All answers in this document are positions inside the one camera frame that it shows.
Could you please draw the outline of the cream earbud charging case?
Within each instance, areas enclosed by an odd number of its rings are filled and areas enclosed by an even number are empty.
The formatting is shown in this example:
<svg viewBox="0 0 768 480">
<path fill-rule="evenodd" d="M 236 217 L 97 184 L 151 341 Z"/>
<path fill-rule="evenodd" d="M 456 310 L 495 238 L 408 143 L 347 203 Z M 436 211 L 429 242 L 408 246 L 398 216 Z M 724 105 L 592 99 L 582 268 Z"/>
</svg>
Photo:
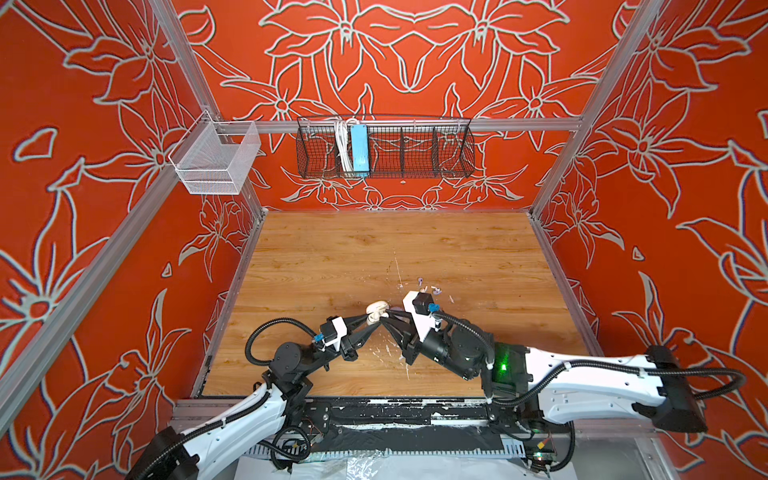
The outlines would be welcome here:
<svg viewBox="0 0 768 480">
<path fill-rule="evenodd" d="M 376 301 L 374 303 L 369 304 L 366 307 L 366 323 L 369 325 L 373 325 L 378 323 L 382 318 L 387 318 L 388 314 L 387 311 L 390 308 L 390 305 L 388 302 L 380 300 Z"/>
</svg>

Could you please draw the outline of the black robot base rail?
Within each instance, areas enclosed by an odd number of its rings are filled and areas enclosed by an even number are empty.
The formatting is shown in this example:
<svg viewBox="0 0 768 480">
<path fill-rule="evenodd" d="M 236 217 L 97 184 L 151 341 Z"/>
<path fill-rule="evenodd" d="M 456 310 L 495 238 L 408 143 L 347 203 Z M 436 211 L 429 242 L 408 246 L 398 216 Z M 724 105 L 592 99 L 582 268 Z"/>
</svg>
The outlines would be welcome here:
<svg viewBox="0 0 768 480">
<path fill-rule="evenodd" d="M 481 398 L 315 397 L 293 409 L 277 445 L 310 460 L 353 456 L 439 456 L 554 464 L 567 428 L 526 418 Z"/>
</svg>

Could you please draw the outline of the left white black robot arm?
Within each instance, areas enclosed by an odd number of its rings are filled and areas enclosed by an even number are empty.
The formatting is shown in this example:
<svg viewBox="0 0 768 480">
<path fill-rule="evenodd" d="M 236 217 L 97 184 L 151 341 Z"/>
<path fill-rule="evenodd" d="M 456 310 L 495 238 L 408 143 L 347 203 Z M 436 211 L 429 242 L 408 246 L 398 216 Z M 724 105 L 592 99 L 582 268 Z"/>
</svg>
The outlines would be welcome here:
<svg viewBox="0 0 768 480">
<path fill-rule="evenodd" d="M 283 343 L 270 360 L 252 353 L 259 335 L 288 324 L 311 337 L 311 343 Z M 306 396 L 312 388 L 308 376 L 328 370 L 336 358 L 355 361 L 357 350 L 378 328 L 370 314 L 331 317 L 314 331 L 293 318 L 265 322 L 249 336 L 245 354 L 249 363 L 266 371 L 254 392 L 196 428 L 177 432 L 168 427 L 152 439 L 129 473 L 128 479 L 211 479 L 251 447 L 269 452 L 278 468 L 306 460 L 312 449 L 310 434 L 301 427 Z"/>
</svg>

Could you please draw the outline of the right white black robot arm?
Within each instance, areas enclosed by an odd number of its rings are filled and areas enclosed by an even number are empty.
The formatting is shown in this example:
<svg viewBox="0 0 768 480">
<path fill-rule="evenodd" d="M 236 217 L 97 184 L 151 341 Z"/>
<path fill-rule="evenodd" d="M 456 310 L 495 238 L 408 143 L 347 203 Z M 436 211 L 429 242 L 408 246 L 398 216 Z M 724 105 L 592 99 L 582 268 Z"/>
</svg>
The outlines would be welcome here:
<svg viewBox="0 0 768 480">
<path fill-rule="evenodd" d="M 564 425 L 586 419 L 646 418 L 660 430 L 704 433 L 704 401 L 739 390 L 746 376 L 730 368 L 682 368 L 665 347 L 641 355 L 564 355 L 494 340 L 434 304 L 420 311 L 370 308 L 407 364 L 423 356 L 458 377 L 481 382 L 489 404 Z"/>
</svg>

